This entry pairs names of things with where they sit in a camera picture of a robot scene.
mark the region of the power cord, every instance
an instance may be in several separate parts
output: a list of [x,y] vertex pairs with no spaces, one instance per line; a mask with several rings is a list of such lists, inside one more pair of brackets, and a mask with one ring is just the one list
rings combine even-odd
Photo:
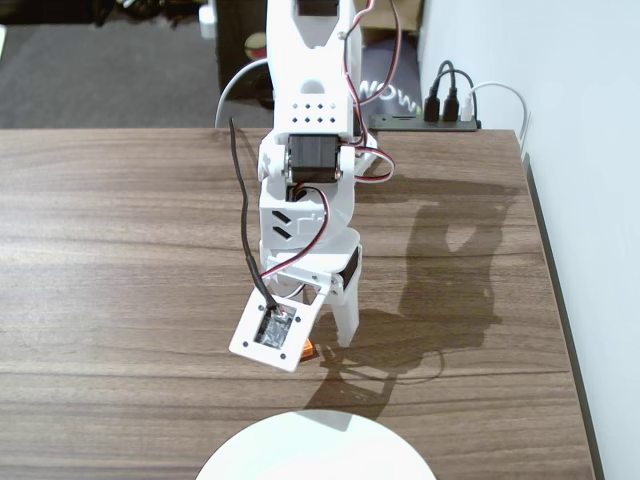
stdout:
[[216,120],[215,120],[215,123],[213,124],[214,127],[218,128],[220,126],[220,117],[222,116],[222,107],[233,86],[236,83],[238,83],[238,80],[240,80],[248,71],[266,64],[267,64],[266,58],[260,58],[251,63],[247,63],[244,67],[242,67],[238,71],[238,73],[236,73],[233,76],[233,78],[229,81],[229,83],[227,83],[227,86],[224,87],[222,94],[220,94],[220,101],[218,102],[218,108],[216,109]]
[[242,238],[242,249],[244,250],[245,260],[247,261],[247,266],[249,267],[249,272],[251,273],[251,278],[253,278],[254,285],[266,300],[267,309],[274,310],[278,308],[278,302],[275,301],[273,295],[271,295],[271,292],[269,292],[267,286],[262,280],[262,277],[260,276],[258,265],[256,264],[255,258],[253,258],[251,247],[249,247],[249,240],[247,238],[247,213],[249,210],[249,195],[247,193],[247,187],[244,184],[244,179],[242,178],[242,171],[240,170],[240,162],[238,160],[238,147],[236,145],[236,128],[233,125],[233,118],[229,118],[229,132],[231,136],[231,156],[233,157],[233,166],[236,169],[236,177],[238,178],[240,191],[242,192],[242,213],[240,217],[240,237]]
[[458,75],[462,75],[464,78],[467,79],[467,82],[469,82],[469,86],[471,87],[471,90],[472,90],[470,95],[471,95],[471,98],[473,98],[473,113],[474,113],[474,115],[476,117],[476,122],[478,122],[478,127],[479,127],[480,126],[480,120],[478,120],[478,100],[476,98],[476,92],[475,92],[475,90],[473,90],[474,89],[473,80],[471,80],[471,77],[469,76],[469,74],[467,72],[465,72],[464,70],[460,70],[458,68],[450,68],[449,70],[444,70],[444,71],[440,72],[436,76],[436,79],[433,81],[433,85],[431,86],[431,89],[429,90],[429,92],[431,92],[435,88],[435,92],[436,92],[436,95],[437,95],[437,89],[438,89],[438,84],[440,82],[440,79],[442,77],[444,77],[445,75],[450,75],[451,73],[457,73]]
[[460,103],[458,102],[458,89],[456,88],[456,74],[455,67],[451,60],[444,60],[440,67],[438,67],[438,73],[436,81],[429,89],[429,96],[424,103],[424,120],[427,122],[437,122],[440,120],[440,99],[438,98],[438,90],[440,89],[440,79],[443,75],[440,75],[444,68],[448,67],[449,75],[451,75],[451,86],[449,87],[449,95],[444,102],[444,110],[442,112],[442,119],[445,122],[455,122],[458,120],[458,112],[460,111]]
[[522,96],[522,94],[516,90],[515,88],[505,84],[505,83],[501,83],[501,82],[483,82],[480,83],[478,85],[476,85],[475,87],[471,87],[471,90],[469,91],[469,95],[467,95],[467,98],[465,99],[465,103],[464,106],[462,107],[462,114],[460,116],[460,119],[463,122],[469,121],[471,119],[471,97],[473,97],[473,102],[475,104],[476,100],[475,100],[475,94],[476,94],[476,90],[480,89],[480,88],[484,88],[484,87],[489,87],[489,86],[495,86],[495,87],[502,87],[505,88],[513,93],[516,94],[516,96],[520,99],[520,102],[522,103],[522,126],[520,127],[520,133],[518,134],[518,139],[520,140],[520,144],[522,145],[522,142],[524,140],[524,134],[526,132],[526,128],[527,128],[527,120],[529,119],[529,109],[527,107],[527,102],[525,101],[524,97]]

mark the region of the white plate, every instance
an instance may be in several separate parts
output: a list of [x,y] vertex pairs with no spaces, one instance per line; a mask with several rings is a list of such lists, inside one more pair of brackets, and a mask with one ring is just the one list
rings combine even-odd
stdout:
[[330,410],[255,423],[213,454],[197,480],[435,480],[411,445],[372,420]]

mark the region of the wooden table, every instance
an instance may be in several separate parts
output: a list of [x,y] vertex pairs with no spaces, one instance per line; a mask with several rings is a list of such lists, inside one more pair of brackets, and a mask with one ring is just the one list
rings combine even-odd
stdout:
[[[264,134],[239,138],[254,198]],[[225,130],[0,132],[0,478],[193,479],[304,408],[376,419],[439,480],[592,478],[513,134],[379,138],[360,329],[342,350],[322,314],[292,375],[227,350],[252,284]]]

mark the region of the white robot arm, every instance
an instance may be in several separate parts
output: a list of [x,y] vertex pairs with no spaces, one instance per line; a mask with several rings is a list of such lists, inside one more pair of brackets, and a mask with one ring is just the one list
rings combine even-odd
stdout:
[[[324,303],[332,306],[339,344],[351,343],[362,270],[360,235],[349,228],[354,186],[393,174],[354,102],[362,13],[353,0],[268,2],[275,111],[274,128],[260,144],[258,176],[261,278],[273,295],[270,304],[253,290],[229,349],[288,372],[296,370]],[[375,156],[391,172],[362,178]],[[315,292],[310,303],[305,285]]]

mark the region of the floor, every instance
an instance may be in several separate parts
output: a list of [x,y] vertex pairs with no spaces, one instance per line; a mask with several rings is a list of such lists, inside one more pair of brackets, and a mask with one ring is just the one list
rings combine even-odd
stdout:
[[[0,128],[212,127],[219,94],[197,22],[10,26],[0,58]],[[225,113],[272,122],[250,100]]]

